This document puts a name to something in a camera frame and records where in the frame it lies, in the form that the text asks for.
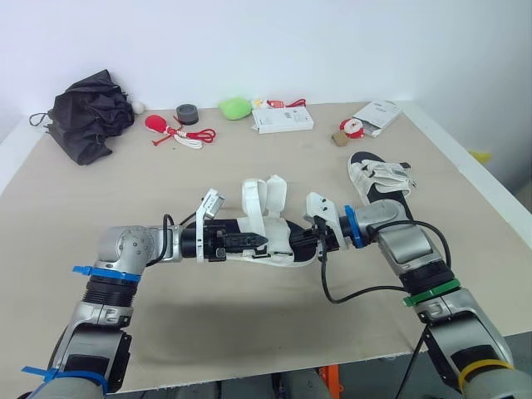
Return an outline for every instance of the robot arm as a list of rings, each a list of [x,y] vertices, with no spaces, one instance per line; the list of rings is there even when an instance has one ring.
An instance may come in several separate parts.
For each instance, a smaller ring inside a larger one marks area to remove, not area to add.
[[[227,254],[243,251],[264,256],[259,250],[268,242],[264,236],[241,232],[234,219],[213,219],[221,202],[223,197],[210,190],[187,228],[168,226],[165,216],[162,228],[116,227],[103,234],[94,267],[75,268],[89,275],[89,282],[48,369],[28,369],[45,377],[31,398],[97,399],[120,389],[131,344],[122,328],[131,321],[146,266],[198,255],[224,261]],[[378,242],[410,294],[405,303],[426,325],[425,343],[443,382],[472,399],[531,397],[530,376],[513,369],[504,338],[460,287],[430,238],[411,224],[405,206],[381,199],[354,211],[346,207],[346,215],[339,216],[333,202],[311,193],[305,219],[312,228],[288,222],[294,262],[313,259],[317,246],[323,252]]]
[[[306,219],[325,251],[377,242],[410,294],[405,304],[426,325],[425,344],[442,381],[466,398],[532,397],[532,379],[513,368],[510,349],[470,291],[460,286],[450,265],[403,204],[380,199],[339,217],[328,199],[311,193]]]

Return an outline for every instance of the yellow ring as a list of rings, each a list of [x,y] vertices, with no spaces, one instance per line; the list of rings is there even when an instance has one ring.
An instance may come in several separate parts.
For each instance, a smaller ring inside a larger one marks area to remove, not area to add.
[[[478,370],[479,368],[486,367],[486,366],[502,366],[502,367],[509,368],[511,370],[514,369],[514,367],[508,362],[497,360],[497,359],[486,359],[486,360],[479,360],[478,362],[473,362],[467,367],[465,367],[460,373],[460,376],[458,377],[458,387],[460,388],[460,392],[464,393],[463,392],[464,382],[466,382],[466,377],[474,370]]]

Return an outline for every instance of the green sponge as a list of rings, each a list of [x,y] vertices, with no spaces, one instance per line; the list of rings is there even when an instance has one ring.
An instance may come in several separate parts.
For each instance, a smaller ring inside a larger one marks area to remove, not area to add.
[[[242,97],[233,97],[219,103],[219,108],[230,121],[242,119],[251,113],[251,103]]]

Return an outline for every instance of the yellow object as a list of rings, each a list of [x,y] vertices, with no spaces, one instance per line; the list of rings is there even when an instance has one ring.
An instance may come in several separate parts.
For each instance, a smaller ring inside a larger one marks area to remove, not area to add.
[[[464,382],[466,382],[466,377],[474,370],[478,370],[479,368],[486,366],[502,366],[509,368],[510,370],[514,370],[514,367],[511,364],[498,359],[486,359],[473,362],[469,366],[465,367],[458,377],[458,387],[460,388],[460,392],[464,393]]]
[[[476,152],[476,151],[469,151],[473,157],[478,160],[482,165],[485,164],[488,160],[491,159],[491,153],[490,152]]]

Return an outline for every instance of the black umbrella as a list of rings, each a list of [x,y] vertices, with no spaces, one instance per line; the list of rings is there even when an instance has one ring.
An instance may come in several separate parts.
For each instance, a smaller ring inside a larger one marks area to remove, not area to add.
[[[48,112],[48,133],[78,165],[109,155],[105,141],[133,124],[133,110],[107,69],[74,83]]]

